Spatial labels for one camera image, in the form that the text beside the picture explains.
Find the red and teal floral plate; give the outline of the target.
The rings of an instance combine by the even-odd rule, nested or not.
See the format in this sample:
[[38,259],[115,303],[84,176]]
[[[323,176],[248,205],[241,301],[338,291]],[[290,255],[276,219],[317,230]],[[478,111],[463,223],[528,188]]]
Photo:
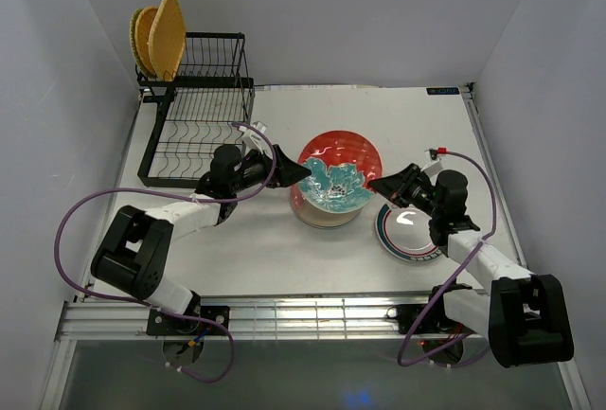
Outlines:
[[365,207],[375,192],[368,182],[383,176],[375,146],[364,136],[334,130],[314,137],[302,150],[298,164],[311,175],[292,187],[297,207],[310,205],[329,214],[346,214]]

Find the orange square woven tray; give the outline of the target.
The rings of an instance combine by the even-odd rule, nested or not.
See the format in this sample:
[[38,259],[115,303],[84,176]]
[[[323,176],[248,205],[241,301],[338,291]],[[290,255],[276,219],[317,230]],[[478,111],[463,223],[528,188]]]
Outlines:
[[186,25],[178,0],[162,0],[151,25],[149,53],[158,79],[173,81],[186,48]]

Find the orange round woven plate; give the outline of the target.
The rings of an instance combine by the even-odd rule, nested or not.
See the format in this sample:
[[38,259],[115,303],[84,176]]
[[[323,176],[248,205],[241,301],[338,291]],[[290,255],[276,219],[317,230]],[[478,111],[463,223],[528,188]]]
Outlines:
[[147,77],[155,77],[155,71],[152,66],[150,51],[149,51],[149,38],[153,21],[155,19],[158,7],[150,6],[143,8],[136,21],[135,28],[135,40],[136,47],[141,65],[141,71]]

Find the green-rimmed round bamboo plate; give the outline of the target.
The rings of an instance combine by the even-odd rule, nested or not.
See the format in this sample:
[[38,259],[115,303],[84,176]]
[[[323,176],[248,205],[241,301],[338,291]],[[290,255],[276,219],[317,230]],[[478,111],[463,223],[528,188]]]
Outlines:
[[139,69],[141,69],[141,61],[138,55],[138,51],[137,51],[137,47],[136,47],[136,40],[135,40],[135,28],[136,28],[136,21],[137,18],[139,16],[139,14],[141,13],[143,9],[136,9],[134,11],[134,13],[131,16],[130,19],[130,23],[129,23],[129,37],[130,37],[130,46],[131,46],[131,50],[134,56],[134,61],[136,64],[136,67],[138,67]]

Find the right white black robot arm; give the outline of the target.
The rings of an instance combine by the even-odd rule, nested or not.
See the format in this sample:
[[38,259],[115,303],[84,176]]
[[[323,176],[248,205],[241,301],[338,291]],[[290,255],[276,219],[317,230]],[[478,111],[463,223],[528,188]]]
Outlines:
[[[408,367],[431,362],[434,355],[476,333],[505,368],[562,363],[575,347],[563,288],[552,275],[537,275],[501,253],[467,213],[468,180],[443,169],[431,178],[416,164],[368,183],[390,204],[412,206],[429,218],[432,243],[457,263],[446,281],[433,289],[428,303],[404,335],[397,363]],[[424,319],[439,331],[460,324],[464,332],[423,355],[403,355]]]

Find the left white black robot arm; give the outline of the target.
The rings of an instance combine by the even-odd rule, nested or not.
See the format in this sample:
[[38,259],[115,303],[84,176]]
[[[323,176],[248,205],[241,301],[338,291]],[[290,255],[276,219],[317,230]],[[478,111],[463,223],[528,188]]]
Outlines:
[[169,323],[183,334],[199,327],[201,312],[195,306],[198,295],[165,276],[171,245],[225,222],[239,201],[263,188],[291,187],[312,174],[271,143],[263,123],[232,125],[243,132],[245,152],[233,144],[219,146],[194,192],[175,203],[146,210],[121,207],[91,264],[93,277],[168,312]]

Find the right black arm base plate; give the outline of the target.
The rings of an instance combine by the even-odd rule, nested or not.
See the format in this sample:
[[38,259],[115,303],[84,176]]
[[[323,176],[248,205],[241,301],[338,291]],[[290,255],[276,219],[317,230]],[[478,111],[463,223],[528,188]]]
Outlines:
[[[385,318],[397,326],[398,334],[406,334],[424,309],[424,304],[399,304],[386,311]],[[420,321],[415,334],[464,334],[472,331],[448,318],[444,310],[432,308]]]

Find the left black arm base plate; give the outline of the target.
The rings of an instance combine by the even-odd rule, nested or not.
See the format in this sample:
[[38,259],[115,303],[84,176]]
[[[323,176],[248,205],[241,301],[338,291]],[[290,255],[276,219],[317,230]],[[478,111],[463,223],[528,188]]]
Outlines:
[[[201,306],[198,312],[192,314],[196,318],[204,318],[220,323],[226,329],[229,326],[230,308],[228,306]],[[189,336],[199,334],[224,335],[223,330],[212,324],[188,320],[159,311],[150,310],[145,333],[149,336]]]

